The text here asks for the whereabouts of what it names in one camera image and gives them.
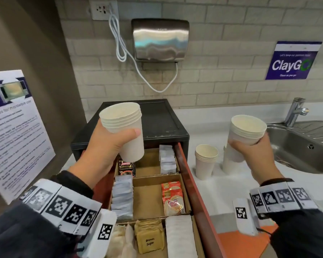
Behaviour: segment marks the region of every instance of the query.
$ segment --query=tiled wall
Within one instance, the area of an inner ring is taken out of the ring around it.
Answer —
[[[190,22],[190,42],[174,84],[152,91],[130,58],[121,63],[108,21],[92,21],[88,0],[56,0],[87,112],[103,101],[167,98],[174,108],[323,100],[323,45],[306,80],[264,80],[278,40],[323,41],[323,0],[118,0],[121,33],[132,50],[130,19]],[[174,64],[139,64],[156,89]]]

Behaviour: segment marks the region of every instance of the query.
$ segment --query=sleeve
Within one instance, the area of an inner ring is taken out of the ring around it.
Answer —
[[[68,171],[51,180],[92,198],[93,191]],[[68,257],[75,248],[74,240],[20,201],[0,216],[0,257]]]
[[[268,180],[261,186],[292,182],[290,178]],[[323,212],[318,209],[276,212],[269,215],[279,226],[270,244],[279,258],[323,258]]]

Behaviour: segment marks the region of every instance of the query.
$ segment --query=wall socket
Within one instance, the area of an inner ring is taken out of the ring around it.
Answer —
[[[111,5],[113,13],[119,19],[117,0],[90,0],[92,20],[108,21],[110,16],[109,5]]]

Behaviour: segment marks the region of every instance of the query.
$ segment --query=poster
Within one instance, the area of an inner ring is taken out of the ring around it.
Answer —
[[[322,42],[277,42],[266,80],[306,79]]]
[[[0,71],[0,195],[16,199],[55,156],[21,70]]]

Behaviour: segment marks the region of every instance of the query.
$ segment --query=faucet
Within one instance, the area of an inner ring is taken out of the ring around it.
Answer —
[[[294,98],[291,108],[288,111],[287,117],[284,121],[284,125],[288,128],[293,128],[295,121],[297,120],[298,115],[305,116],[308,114],[309,109],[303,108],[303,104],[305,102],[304,98]]]

